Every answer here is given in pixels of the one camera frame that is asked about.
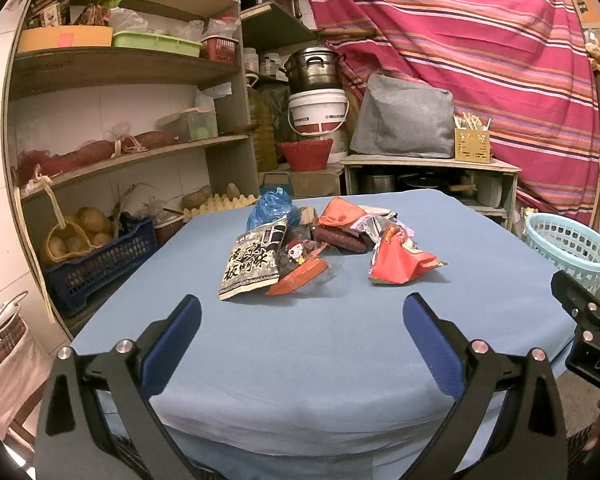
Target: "pink striped fabric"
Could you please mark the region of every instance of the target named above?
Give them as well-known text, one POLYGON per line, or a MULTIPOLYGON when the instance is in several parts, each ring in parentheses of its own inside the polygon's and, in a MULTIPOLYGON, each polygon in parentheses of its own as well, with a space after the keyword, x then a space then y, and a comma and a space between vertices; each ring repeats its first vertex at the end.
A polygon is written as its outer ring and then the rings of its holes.
POLYGON ((374 28, 334 41, 362 98, 372 73, 451 91, 491 117, 491 146, 522 168, 518 197, 588 223, 598 182, 599 116, 571 0, 310 0, 318 27, 374 28))

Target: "blue gripper pad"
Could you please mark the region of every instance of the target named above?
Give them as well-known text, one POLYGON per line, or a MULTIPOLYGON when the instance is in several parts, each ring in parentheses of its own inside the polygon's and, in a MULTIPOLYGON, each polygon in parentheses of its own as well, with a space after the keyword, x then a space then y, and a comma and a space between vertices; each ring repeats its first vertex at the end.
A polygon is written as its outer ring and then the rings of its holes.
POLYGON ((142 356, 138 390, 144 399, 164 391, 201 321, 200 300, 187 294, 166 320, 152 323, 138 338, 138 343, 145 335, 151 340, 151 330, 159 330, 159 336, 142 356))
POLYGON ((440 391, 458 402, 465 390, 464 364, 431 316, 435 314, 420 302, 419 296, 411 294, 404 300, 402 317, 405 327, 440 391))

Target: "green plastic tray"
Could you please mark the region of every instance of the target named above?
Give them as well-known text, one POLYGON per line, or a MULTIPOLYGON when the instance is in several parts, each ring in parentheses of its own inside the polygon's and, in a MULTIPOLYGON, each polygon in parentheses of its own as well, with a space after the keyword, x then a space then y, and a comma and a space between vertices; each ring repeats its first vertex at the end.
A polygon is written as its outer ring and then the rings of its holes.
POLYGON ((149 32, 135 32, 132 30, 121 30, 113 35, 113 46, 126 46, 128 48, 144 48, 145 50, 160 50, 162 52, 173 52, 184 54, 184 56, 200 57, 202 43, 195 41, 164 36, 162 34, 151 34, 149 32))

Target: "metal screw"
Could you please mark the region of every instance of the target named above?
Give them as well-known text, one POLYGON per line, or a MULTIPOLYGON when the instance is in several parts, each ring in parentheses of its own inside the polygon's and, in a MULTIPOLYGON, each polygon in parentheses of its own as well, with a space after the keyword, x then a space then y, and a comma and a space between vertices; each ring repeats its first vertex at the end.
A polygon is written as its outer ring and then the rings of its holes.
POLYGON ((134 342, 129 339, 121 339, 116 344, 116 352, 119 354, 126 354, 131 352, 131 349, 134 347, 134 342))
POLYGON ((544 361, 546 359, 546 354, 544 353, 543 350, 539 349, 539 348, 534 348, 531 351, 531 355, 533 356, 533 358, 536 361, 544 361))
POLYGON ((65 359, 71 357, 72 353, 74 353, 74 351, 71 350, 70 346, 63 346, 61 349, 58 350, 58 357, 64 361, 65 359))
POLYGON ((477 354, 486 354, 489 351, 489 345, 487 345, 487 343, 484 341, 480 341, 479 339, 471 343, 471 348, 477 354))

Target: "red plastic basket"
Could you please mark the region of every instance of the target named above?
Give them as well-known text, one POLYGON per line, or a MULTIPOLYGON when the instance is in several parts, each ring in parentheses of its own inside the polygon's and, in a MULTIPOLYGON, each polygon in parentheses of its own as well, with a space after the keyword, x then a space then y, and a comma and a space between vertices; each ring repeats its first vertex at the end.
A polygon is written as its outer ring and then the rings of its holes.
POLYGON ((222 36, 209 36, 202 40, 202 44, 205 46, 207 59, 230 64, 235 61, 235 47, 238 45, 238 40, 222 36))
POLYGON ((333 139, 315 139, 282 142, 280 148, 291 171, 317 171, 327 167, 332 145, 333 139))

